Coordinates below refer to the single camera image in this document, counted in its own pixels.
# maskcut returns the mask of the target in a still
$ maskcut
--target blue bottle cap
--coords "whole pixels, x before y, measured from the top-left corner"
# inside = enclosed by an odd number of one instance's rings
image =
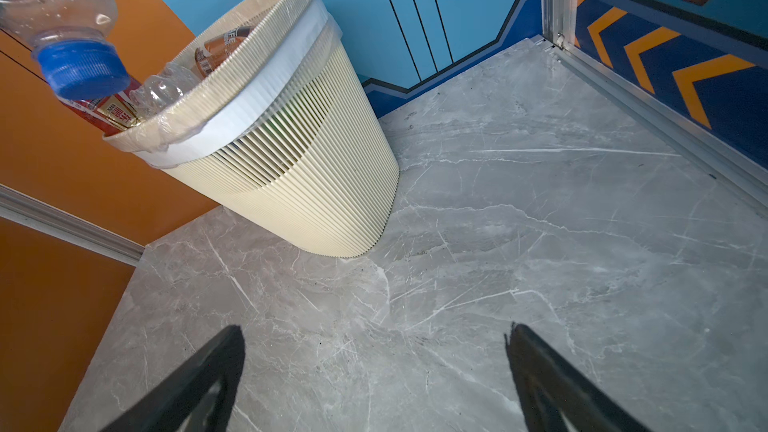
[[[40,49],[37,61],[53,92],[63,99],[101,99],[130,84],[114,47],[96,40],[51,44]]]

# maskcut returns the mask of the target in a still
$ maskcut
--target gray floor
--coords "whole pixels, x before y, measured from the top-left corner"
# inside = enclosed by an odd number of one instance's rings
[[[381,120],[373,250],[302,252],[224,208],[148,247],[62,430],[97,430],[226,324],[230,430],[524,430],[531,325],[647,426],[765,430],[766,222],[525,41]]]

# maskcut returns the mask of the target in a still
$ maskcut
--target metal track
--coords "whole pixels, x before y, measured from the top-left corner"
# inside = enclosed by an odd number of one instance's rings
[[[2,185],[0,217],[133,266],[144,253],[143,245]]]
[[[552,46],[549,52],[683,157],[768,217],[768,172],[764,168],[570,44],[564,49]]]

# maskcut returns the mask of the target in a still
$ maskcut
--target plastic bottle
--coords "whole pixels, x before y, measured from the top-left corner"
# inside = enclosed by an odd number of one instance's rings
[[[200,79],[186,67],[168,62],[162,72],[149,76],[144,84],[130,91],[128,97],[140,120],[149,120],[189,93]]]
[[[32,48],[57,96],[91,100],[128,87],[130,76],[106,35],[114,0],[0,0],[0,26]]]

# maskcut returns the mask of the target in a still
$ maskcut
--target cream trash can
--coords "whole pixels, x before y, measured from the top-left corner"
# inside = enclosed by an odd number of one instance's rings
[[[363,254],[398,165],[322,1],[244,0],[174,62],[254,25],[192,92],[105,140],[308,252]]]

